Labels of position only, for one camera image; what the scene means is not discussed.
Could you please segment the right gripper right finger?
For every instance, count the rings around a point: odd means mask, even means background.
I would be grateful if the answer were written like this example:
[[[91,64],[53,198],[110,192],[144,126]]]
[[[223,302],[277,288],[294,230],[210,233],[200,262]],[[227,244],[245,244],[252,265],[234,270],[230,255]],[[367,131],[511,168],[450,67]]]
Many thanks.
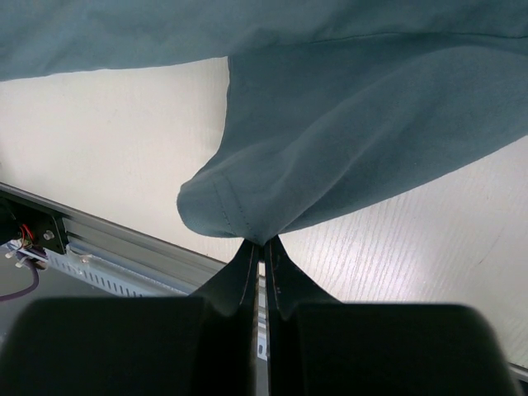
[[[519,395],[494,331],[459,304],[354,303],[333,298],[288,257],[266,265],[273,395]]]

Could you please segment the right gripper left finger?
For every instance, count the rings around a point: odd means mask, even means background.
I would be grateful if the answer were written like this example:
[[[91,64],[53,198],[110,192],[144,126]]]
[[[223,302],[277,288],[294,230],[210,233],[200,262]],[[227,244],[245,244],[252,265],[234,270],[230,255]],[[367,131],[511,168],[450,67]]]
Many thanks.
[[[259,249],[191,295],[30,304],[1,354],[4,395],[253,395]]]

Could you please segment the blue-grey t-shirt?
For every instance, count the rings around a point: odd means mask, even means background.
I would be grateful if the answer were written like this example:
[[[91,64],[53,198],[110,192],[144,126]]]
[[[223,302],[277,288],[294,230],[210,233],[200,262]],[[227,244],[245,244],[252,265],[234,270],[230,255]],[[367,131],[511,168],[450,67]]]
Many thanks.
[[[1,78],[226,58],[195,233],[265,243],[527,133],[524,1],[4,1]]]

